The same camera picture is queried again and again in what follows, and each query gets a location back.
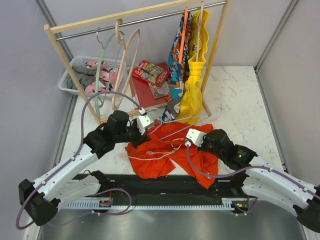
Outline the orange shorts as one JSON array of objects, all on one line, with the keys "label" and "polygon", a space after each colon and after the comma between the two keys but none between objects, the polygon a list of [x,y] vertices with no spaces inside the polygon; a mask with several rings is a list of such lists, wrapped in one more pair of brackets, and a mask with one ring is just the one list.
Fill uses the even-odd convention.
[{"label": "orange shorts", "polygon": [[142,179],[157,179],[168,175],[178,165],[202,187],[209,189],[218,174],[219,160],[210,153],[198,151],[194,145],[187,152],[188,130],[188,124],[167,123],[159,128],[152,127],[151,140],[137,149],[129,143],[125,150],[134,173]]}]

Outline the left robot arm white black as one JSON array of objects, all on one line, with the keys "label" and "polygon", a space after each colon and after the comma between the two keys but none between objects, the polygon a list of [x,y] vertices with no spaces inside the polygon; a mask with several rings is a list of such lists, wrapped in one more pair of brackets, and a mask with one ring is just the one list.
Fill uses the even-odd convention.
[{"label": "left robot arm white black", "polygon": [[47,173],[18,185],[21,211],[26,211],[32,224],[43,226],[64,206],[86,196],[106,196],[110,185],[100,171],[77,182],[71,180],[89,165],[111,152],[118,143],[131,143],[137,148],[148,142],[148,129],[154,126],[153,117],[143,112],[130,120],[128,113],[116,110],[105,123],[87,135],[82,135],[78,149]]}]

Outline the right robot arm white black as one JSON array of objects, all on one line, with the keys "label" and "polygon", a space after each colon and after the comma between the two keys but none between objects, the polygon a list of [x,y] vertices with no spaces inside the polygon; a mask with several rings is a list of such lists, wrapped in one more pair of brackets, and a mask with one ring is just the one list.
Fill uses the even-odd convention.
[{"label": "right robot arm white black", "polygon": [[235,197],[246,194],[276,205],[296,217],[299,223],[320,231],[320,187],[300,180],[268,163],[248,147],[234,144],[222,129],[208,133],[191,129],[187,139],[197,150],[216,156],[239,176],[229,184]]}]

